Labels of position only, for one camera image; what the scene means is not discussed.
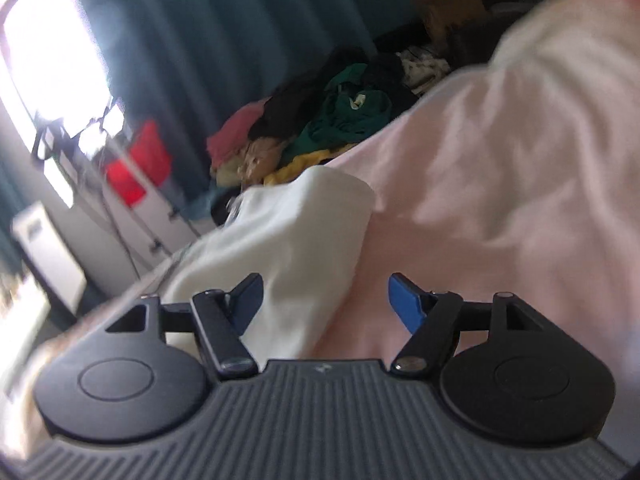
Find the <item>cream white sweatpants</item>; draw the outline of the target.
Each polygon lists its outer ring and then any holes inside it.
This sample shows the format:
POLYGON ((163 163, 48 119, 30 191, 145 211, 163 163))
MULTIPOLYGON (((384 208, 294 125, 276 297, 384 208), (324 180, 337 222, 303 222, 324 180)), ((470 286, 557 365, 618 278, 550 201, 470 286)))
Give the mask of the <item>cream white sweatpants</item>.
POLYGON ((186 302, 258 273, 264 300, 242 343, 260 366, 309 356, 352 287, 374 200, 369 185, 325 166, 249 188, 235 216, 189 248, 160 298, 186 302))

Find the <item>black white folding chair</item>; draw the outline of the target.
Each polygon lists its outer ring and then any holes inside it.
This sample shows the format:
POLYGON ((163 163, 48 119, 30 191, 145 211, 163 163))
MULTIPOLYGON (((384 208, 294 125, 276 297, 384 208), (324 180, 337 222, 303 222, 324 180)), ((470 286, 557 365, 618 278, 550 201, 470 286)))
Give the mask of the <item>black white folding chair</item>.
POLYGON ((12 220, 12 234, 43 283, 72 315, 87 286, 85 272, 55 229, 42 203, 33 203, 12 220))

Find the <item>pile of dark clothes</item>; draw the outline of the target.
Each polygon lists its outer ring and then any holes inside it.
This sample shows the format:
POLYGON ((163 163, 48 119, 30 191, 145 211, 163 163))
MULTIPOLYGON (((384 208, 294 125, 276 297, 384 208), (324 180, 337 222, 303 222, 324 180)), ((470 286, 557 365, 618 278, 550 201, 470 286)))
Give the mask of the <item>pile of dark clothes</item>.
POLYGON ((295 179, 369 139, 450 73, 425 48, 379 54, 335 49, 320 70, 234 112, 206 143, 220 188, 295 179))

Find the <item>pink blue bed sheet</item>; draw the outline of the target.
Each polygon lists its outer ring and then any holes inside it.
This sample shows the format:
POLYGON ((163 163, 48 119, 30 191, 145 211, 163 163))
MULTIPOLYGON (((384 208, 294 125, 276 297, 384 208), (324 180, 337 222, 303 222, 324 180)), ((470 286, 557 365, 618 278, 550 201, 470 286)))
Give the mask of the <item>pink blue bed sheet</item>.
MULTIPOLYGON (((638 460, 639 0, 548 0, 487 66, 454 73, 326 167, 375 200, 352 287, 301 359, 393 359, 409 338, 387 300, 393 273, 472 301, 513 292, 611 370, 601 437, 638 460)), ((43 367, 160 294, 189 248, 28 358, 1 401, 4 452, 24 458, 47 437, 32 397, 43 367)))

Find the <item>red garment on stand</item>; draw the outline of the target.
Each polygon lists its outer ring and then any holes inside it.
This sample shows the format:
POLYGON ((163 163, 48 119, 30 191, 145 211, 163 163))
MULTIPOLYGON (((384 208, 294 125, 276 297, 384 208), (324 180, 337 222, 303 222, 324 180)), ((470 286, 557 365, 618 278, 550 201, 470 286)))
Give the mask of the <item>red garment on stand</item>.
MULTIPOLYGON (((160 188, 171 177, 172 159, 160 138, 160 129, 155 120, 147 120, 143 124, 128 155, 156 188, 160 188)), ((145 188, 121 160, 107 164, 105 174, 108 184, 128 207, 136 206, 145 198, 145 188)))

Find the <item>teal right curtain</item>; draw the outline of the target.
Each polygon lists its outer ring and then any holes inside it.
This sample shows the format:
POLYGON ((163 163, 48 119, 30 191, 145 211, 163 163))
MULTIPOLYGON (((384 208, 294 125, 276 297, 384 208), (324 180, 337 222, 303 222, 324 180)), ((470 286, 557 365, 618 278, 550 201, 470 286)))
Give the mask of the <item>teal right curtain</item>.
POLYGON ((79 0, 111 94, 154 119, 184 194, 208 185, 205 142, 243 105, 326 62, 375 50, 414 0, 79 0))

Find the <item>window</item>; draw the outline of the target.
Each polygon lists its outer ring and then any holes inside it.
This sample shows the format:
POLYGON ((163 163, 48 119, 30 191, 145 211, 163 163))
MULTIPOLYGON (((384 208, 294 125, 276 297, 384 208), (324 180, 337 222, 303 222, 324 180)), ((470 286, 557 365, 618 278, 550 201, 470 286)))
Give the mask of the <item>window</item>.
POLYGON ((89 129, 114 138, 124 130, 79 0, 13 0, 1 25, 9 78, 31 120, 60 120, 73 136, 89 129))

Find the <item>brown paper bag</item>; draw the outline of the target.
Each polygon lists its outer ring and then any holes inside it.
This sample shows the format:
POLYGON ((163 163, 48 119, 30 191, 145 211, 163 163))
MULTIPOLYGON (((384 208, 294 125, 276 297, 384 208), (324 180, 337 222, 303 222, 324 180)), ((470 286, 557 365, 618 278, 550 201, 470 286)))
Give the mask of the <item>brown paper bag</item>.
POLYGON ((466 24, 486 20, 489 12, 482 0, 414 0, 432 43, 443 48, 447 35, 466 24))

